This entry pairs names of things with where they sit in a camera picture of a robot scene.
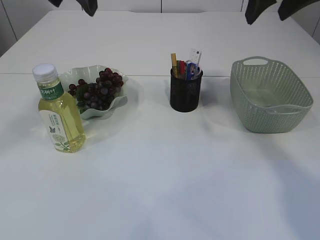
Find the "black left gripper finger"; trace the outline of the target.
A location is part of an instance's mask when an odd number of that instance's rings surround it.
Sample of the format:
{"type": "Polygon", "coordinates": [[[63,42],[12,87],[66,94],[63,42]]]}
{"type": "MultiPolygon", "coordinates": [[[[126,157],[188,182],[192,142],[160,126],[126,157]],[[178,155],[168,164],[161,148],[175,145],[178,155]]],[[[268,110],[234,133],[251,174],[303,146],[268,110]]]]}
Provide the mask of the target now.
{"type": "Polygon", "coordinates": [[[93,17],[98,9],[97,0],[76,0],[81,8],[90,16],[93,17]]]}
{"type": "Polygon", "coordinates": [[[48,0],[48,1],[56,8],[59,8],[63,2],[63,0],[48,0]]]}

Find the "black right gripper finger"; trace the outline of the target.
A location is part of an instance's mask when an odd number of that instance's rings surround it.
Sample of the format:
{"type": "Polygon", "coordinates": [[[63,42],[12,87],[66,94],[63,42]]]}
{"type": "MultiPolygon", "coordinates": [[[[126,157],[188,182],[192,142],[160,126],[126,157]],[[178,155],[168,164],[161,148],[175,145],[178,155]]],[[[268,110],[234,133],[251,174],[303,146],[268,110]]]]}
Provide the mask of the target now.
{"type": "Polygon", "coordinates": [[[315,0],[283,0],[278,8],[281,21],[286,20],[299,10],[315,3],[315,0]]]}
{"type": "Polygon", "coordinates": [[[276,0],[248,0],[245,11],[246,22],[252,25],[267,8],[276,3],[276,0]]]}

